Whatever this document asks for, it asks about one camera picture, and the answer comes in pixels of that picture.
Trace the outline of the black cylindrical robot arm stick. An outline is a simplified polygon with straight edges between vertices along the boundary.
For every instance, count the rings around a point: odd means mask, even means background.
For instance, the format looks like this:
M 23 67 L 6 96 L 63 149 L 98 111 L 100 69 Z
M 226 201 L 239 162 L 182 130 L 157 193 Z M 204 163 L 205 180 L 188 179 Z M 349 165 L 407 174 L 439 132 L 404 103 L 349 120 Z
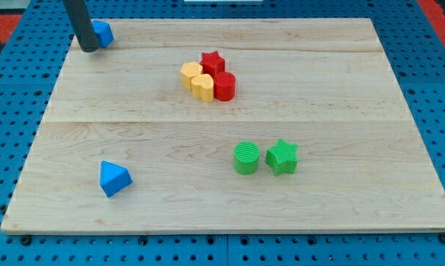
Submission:
M 99 48 L 91 19 L 84 0 L 63 0 L 64 8 L 83 52 L 94 52 Z

